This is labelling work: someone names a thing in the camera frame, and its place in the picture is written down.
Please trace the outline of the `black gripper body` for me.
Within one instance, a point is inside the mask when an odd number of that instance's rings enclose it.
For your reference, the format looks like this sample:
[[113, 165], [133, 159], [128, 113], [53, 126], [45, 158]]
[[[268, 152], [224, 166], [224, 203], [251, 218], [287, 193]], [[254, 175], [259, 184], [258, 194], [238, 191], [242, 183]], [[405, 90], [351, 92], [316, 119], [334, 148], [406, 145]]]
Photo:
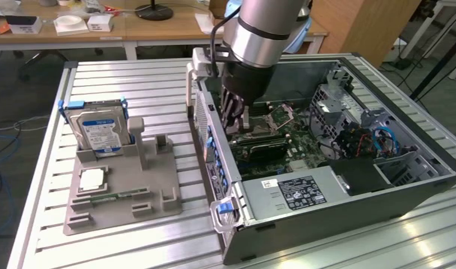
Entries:
[[242, 102], [250, 106], [266, 92], [274, 74], [275, 66], [256, 68], [240, 62], [228, 62], [222, 71], [222, 87]]

